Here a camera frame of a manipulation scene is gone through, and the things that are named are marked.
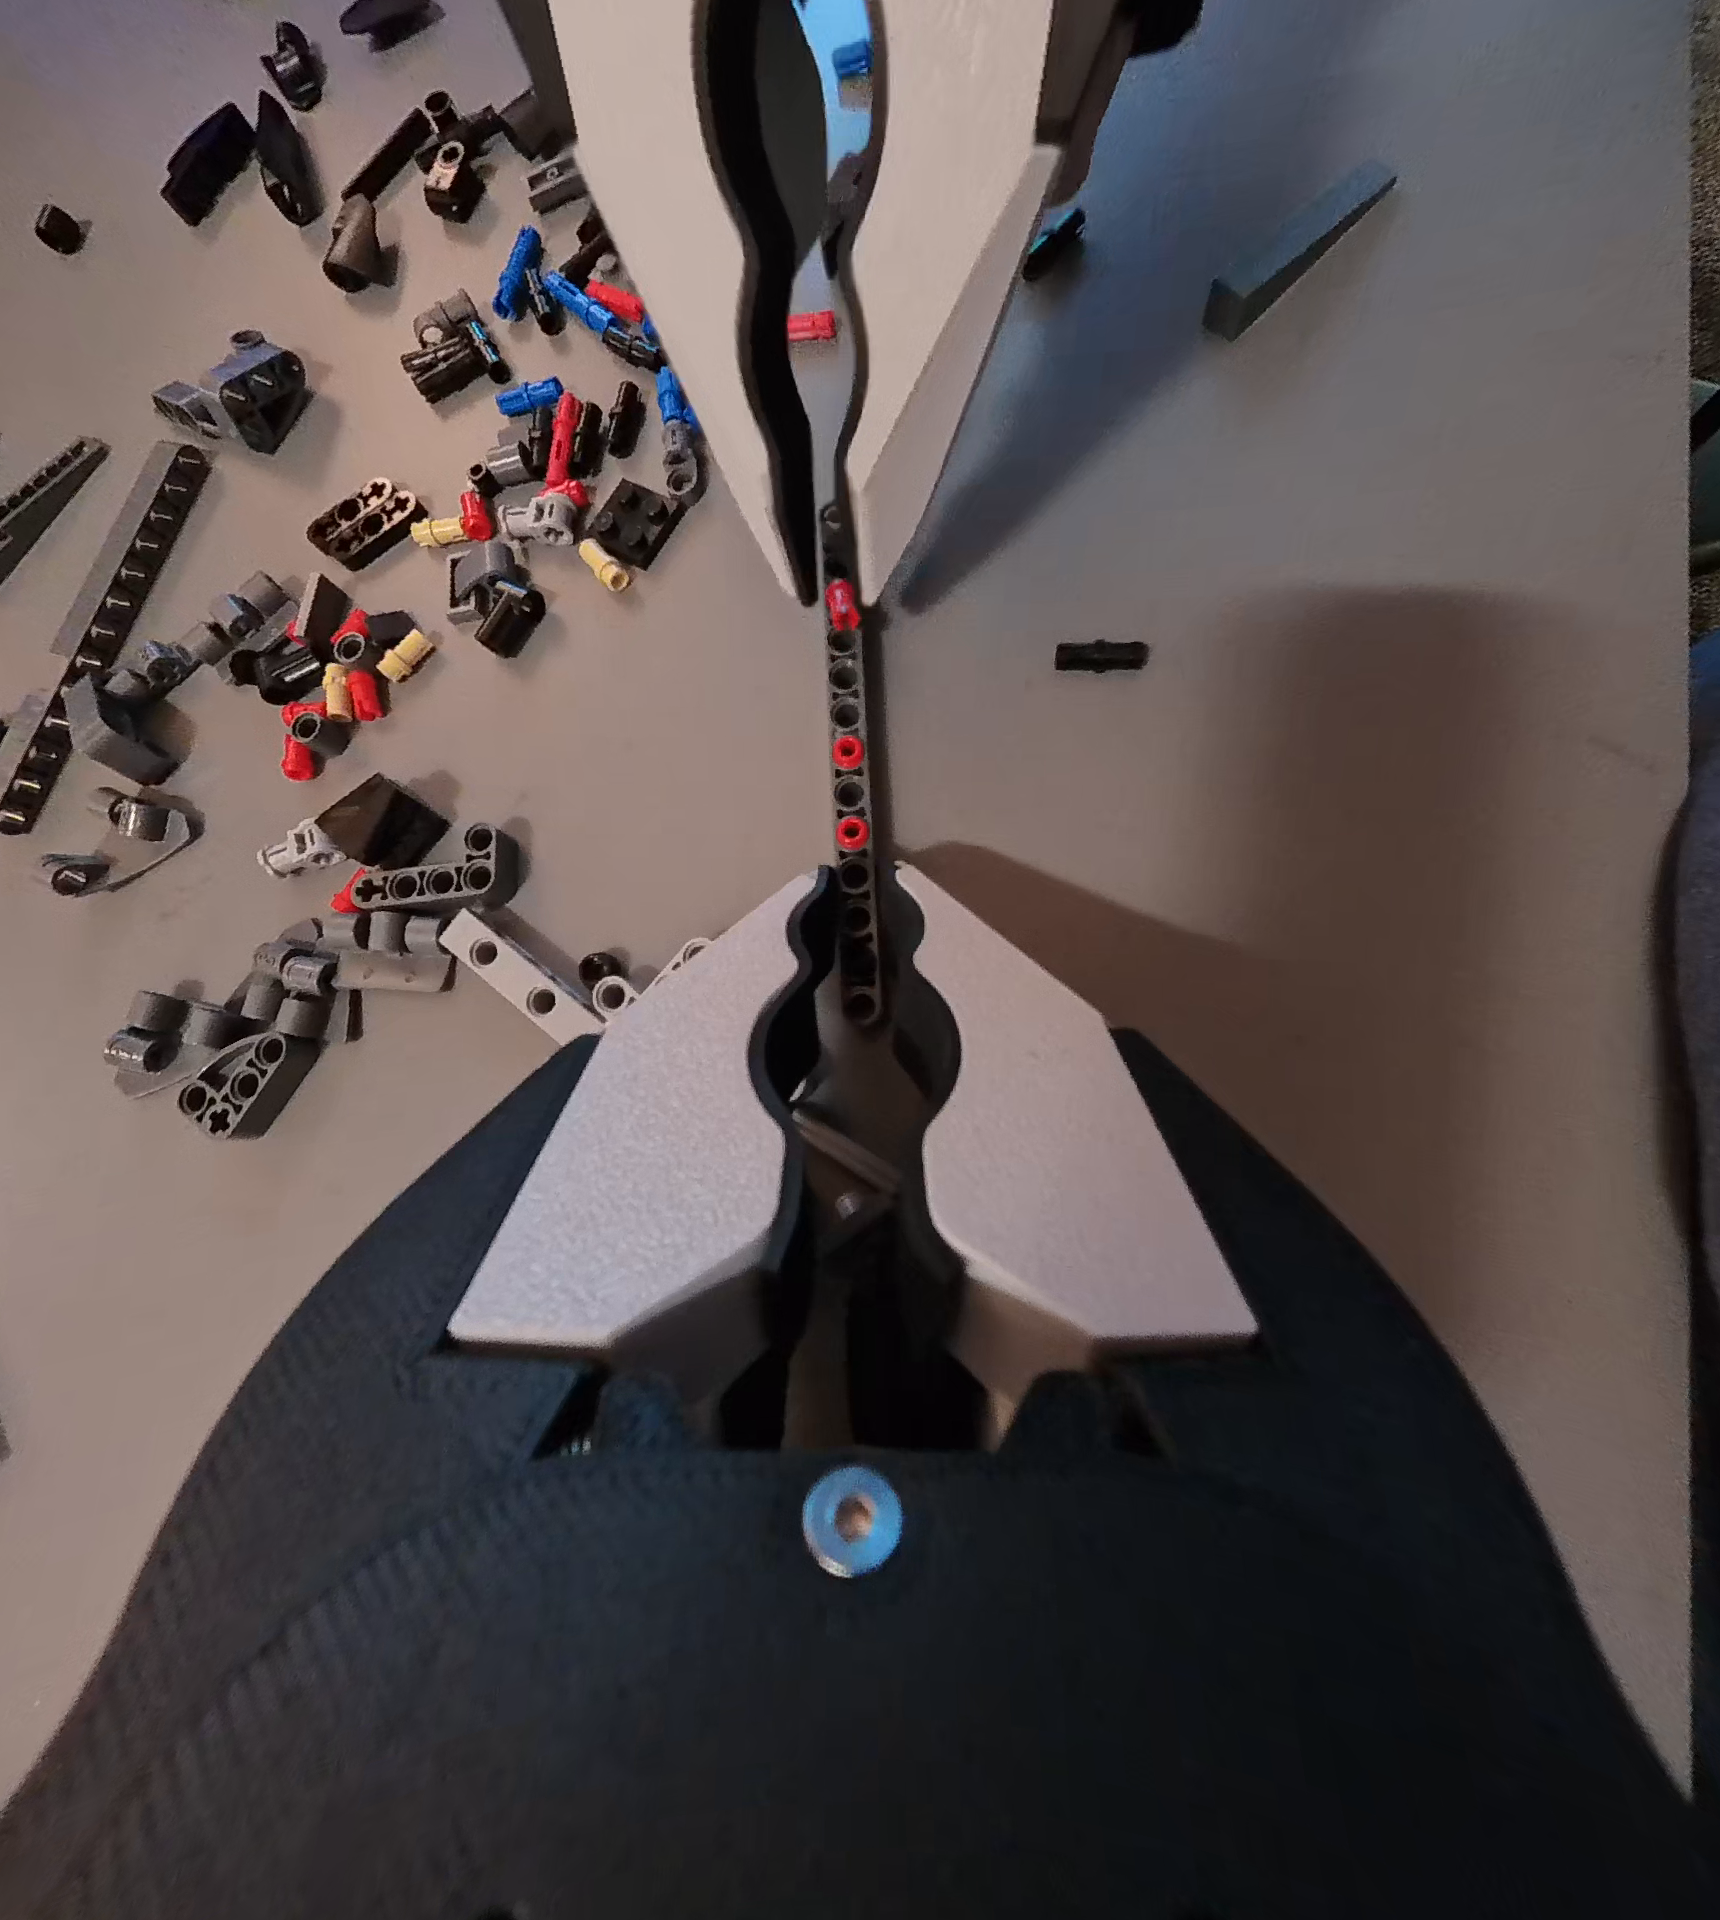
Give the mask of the black long lego beam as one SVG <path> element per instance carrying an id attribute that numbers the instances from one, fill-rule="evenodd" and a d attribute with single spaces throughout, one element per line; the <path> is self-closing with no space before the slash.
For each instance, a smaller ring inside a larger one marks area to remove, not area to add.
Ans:
<path id="1" fill-rule="evenodd" d="M 889 1014 L 889 965 L 883 944 L 878 854 L 883 827 L 874 803 L 874 749 L 870 749 L 870 614 L 857 577 L 857 543 L 848 526 L 847 498 L 825 503 L 820 511 L 820 563 L 825 620 L 825 586 L 831 578 L 848 578 L 863 605 L 863 627 L 836 634 L 825 623 L 825 712 L 828 712 L 828 773 L 831 773 L 831 869 L 837 892 L 836 909 L 836 966 L 837 1001 L 847 1021 L 859 1033 L 883 1030 Z M 865 765 L 840 773 L 831 761 L 831 742 L 840 731 L 865 738 Z M 836 821 L 859 814 L 870 821 L 870 840 L 857 851 L 836 847 Z"/>

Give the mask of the dark grey lego slope bar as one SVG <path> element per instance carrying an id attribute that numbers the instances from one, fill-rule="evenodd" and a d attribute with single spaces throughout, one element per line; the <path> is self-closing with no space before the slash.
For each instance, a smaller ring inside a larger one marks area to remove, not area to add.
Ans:
<path id="1" fill-rule="evenodd" d="M 1201 330 L 1227 343 L 1243 339 L 1399 185 L 1381 160 L 1356 164 L 1263 241 L 1212 276 Z"/>

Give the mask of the long dark grey lego plate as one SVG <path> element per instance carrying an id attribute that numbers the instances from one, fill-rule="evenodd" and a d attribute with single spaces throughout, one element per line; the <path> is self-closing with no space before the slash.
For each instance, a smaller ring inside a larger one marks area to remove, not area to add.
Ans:
<path id="1" fill-rule="evenodd" d="M 145 458 L 59 620 L 54 682 L 29 691 L 0 738 L 3 836 L 28 836 L 38 825 L 74 757 L 68 700 L 98 689 L 118 663 L 211 469 L 211 457 L 188 439 L 162 439 Z"/>

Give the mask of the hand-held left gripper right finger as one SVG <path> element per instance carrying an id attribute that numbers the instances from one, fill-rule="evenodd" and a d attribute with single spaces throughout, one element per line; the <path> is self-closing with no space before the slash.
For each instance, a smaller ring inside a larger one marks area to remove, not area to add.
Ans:
<path id="1" fill-rule="evenodd" d="M 1232 1354 L 1257 1311 L 1098 1008 L 896 865 L 910 1320 L 1015 1414 L 1055 1374 Z"/>

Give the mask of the light grey long lego beam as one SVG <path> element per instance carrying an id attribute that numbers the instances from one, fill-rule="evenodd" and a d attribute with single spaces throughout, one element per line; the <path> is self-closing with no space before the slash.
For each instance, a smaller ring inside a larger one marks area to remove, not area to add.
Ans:
<path id="1" fill-rule="evenodd" d="M 476 909 L 458 909 L 442 922 L 440 948 L 558 1048 L 605 1033 L 605 1015 L 578 989 Z"/>

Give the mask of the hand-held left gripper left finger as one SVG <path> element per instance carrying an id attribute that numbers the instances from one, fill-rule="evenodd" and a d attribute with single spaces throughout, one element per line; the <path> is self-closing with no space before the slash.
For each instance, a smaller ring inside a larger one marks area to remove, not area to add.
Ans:
<path id="1" fill-rule="evenodd" d="M 784 883 L 585 1052 L 448 1337 L 657 1377 L 734 1448 L 777 1448 L 810 1307 L 820 870 Z"/>

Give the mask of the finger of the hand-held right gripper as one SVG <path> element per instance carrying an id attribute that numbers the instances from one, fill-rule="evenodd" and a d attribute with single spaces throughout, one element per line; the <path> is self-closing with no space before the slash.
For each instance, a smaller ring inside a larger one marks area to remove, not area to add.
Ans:
<path id="1" fill-rule="evenodd" d="M 715 477 L 788 597 L 820 584 L 791 380 L 791 227 L 760 127 L 760 2 L 552 2 L 577 147 Z"/>
<path id="2" fill-rule="evenodd" d="M 847 252 L 857 586 L 914 543 L 1102 51 L 1101 2 L 877 2 L 874 173 Z"/>

